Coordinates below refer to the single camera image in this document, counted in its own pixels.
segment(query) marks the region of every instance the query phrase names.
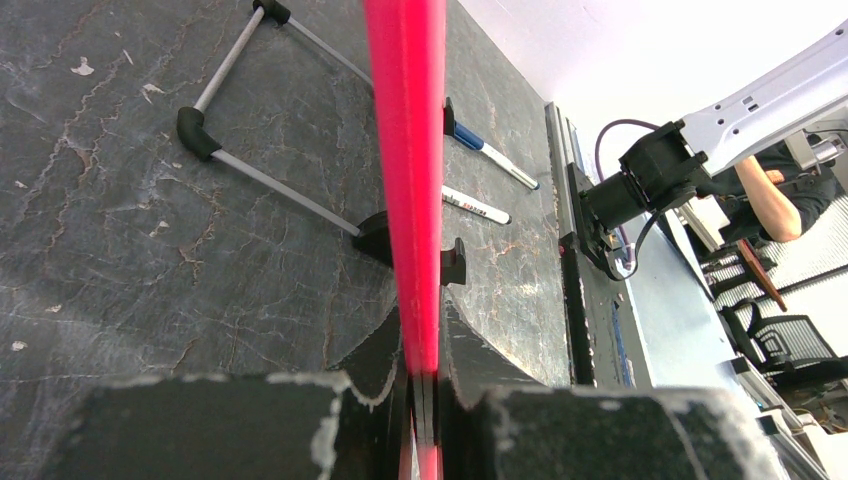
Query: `cracked surface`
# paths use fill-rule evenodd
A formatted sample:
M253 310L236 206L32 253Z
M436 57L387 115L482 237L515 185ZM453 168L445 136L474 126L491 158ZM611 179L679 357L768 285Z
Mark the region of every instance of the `cracked surface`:
M368 72L360 2L295 17ZM567 383L543 102L456 2L457 116L542 183L530 192L446 139L446 184L501 227L444 207L465 241L474 328L537 379ZM0 28L0 478L34 478L93 385L126 374L334 364L382 321L391 272L338 228L175 136L252 11L248 0L4 3ZM93 72L71 71L88 59ZM291 29L263 24L207 112L243 161L358 224L384 208L373 99ZM27 347L13 351L13 342Z

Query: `chair backrest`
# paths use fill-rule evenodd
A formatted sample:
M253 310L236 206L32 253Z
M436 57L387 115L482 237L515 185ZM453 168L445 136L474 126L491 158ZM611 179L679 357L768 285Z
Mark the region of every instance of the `chair backrest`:
M755 310L748 328L765 356L765 364L777 368L785 362L799 368L821 360L837 358L807 315L783 315L762 318Z

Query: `black office chair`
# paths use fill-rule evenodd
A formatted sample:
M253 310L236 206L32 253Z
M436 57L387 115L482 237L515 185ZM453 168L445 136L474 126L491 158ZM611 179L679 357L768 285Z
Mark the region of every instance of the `black office chair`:
M751 306L747 330L737 315L746 305ZM750 298L722 308L719 314L733 347L764 376L838 358L807 315L763 318L759 305Z

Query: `pink tube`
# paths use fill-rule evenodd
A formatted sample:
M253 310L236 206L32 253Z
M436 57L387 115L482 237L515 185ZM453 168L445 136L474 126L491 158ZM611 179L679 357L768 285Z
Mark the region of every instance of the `pink tube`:
M364 0L407 368L439 367L445 0Z

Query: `white wall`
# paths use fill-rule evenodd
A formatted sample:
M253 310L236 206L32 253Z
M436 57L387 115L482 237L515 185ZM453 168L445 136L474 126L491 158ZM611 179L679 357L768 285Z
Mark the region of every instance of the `white wall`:
M545 100L584 155L618 118L676 120L724 98L848 18L845 0L460 0ZM616 127L604 170L641 136Z

